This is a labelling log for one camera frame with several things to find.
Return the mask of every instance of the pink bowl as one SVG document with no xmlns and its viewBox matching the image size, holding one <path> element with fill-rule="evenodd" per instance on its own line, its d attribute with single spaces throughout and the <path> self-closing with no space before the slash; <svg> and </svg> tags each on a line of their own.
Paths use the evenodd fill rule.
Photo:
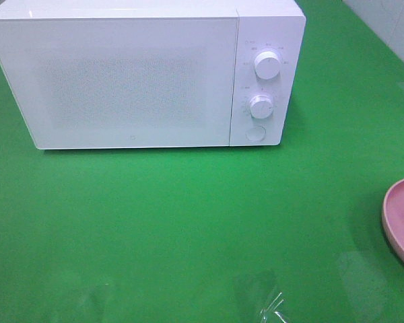
<svg viewBox="0 0 404 323">
<path fill-rule="evenodd" d="M 404 179 L 393 184 L 386 193 L 382 220 L 389 242 L 404 262 Z"/>
</svg>

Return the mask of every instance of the white microwave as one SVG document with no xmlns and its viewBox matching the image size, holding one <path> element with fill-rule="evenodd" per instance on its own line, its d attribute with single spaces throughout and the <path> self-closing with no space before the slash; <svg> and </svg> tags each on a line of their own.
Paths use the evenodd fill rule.
<svg viewBox="0 0 404 323">
<path fill-rule="evenodd" d="M 39 149 L 277 145 L 293 0 L 6 0 L 0 64 Z"/>
</svg>

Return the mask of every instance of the green surface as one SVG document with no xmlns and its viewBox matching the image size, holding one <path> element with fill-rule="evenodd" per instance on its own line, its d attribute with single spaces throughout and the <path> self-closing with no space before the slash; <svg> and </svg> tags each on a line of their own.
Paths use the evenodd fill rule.
<svg viewBox="0 0 404 323">
<path fill-rule="evenodd" d="M 299 2 L 278 147 L 38 151 L 0 70 L 0 323 L 235 323 L 236 277 L 268 272 L 292 322 L 404 322 L 380 222 L 404 64 L 342 2 Z"/>
</svg>

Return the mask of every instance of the microwave door window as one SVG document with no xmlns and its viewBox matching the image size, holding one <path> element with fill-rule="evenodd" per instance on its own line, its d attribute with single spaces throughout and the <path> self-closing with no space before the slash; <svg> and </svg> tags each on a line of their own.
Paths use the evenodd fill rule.
<svg viewBox="0 0 404 323">
<path fill-rule="evenodd" d="M 41 149 L 229 145 L 236 24 L 1 22 L 0 54 Z"/>
</svg>

